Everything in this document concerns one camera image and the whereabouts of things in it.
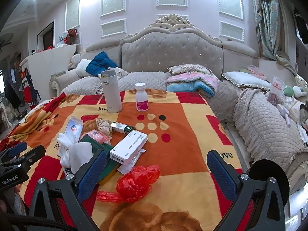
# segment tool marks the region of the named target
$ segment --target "screw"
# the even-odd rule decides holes
[[[247,174],[241,174],[243,180],[248,180],[249,176]]]
[[[71,179],[73,179],[74,178],[74,175],[73,174],[68,174],[68,175],[66,175],[66,180],[71,180]]]
[[[45,182],[45,178],[39,178],[39,180],[38,180],[39,182],[39,184],[42,184],[42,183],[44,183]]]
[[[277,182],[277,180],[274,177],[270,177],[269,179],[270,179],[271,183],[276,183]]]

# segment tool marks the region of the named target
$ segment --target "white thermos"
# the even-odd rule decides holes
[[[114,70],[103,71],[102,85],[104,97],[109,113],[117,113],[122,110],[122,102],[119,91],[118,77]]]

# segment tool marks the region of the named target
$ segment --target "blue gripper pad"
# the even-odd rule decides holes
[[[16,146],[10,148],[9,150],[9,157],[15,157],[19,155],[21,152],[27,149],[28,145],[25,142],[19,143]]]
[[[104,151],[102,151],[100,155],[92,163],[91,167],[84,174],[84,176],[82,177],[82,179],[78,184],[77,198],[80,202],[90,197],[93,189],[95,188],[95,185],[99,181],[99,177],[101,176],[102,172],[106,167],[106,164],[107,164],[107,154]]]
[[[232,177],[213,152],[208,152],[206,162],[225,198],[234,202],[237,198],[237,188]]]

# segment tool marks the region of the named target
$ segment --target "pink bottle label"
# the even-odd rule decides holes
[[[136,102],[137,110],[138,111],[146,111],[149,109],[149,101],[146,100],[145,102]]]

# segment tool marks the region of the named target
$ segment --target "black disc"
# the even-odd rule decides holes
[[[269,177],[274,177],[280,189],[283,206],[286,205],[290,186],[287,175],[278,164],[270,160],[258,160],[247,171],[247,174],[253,180],[267,181]]]

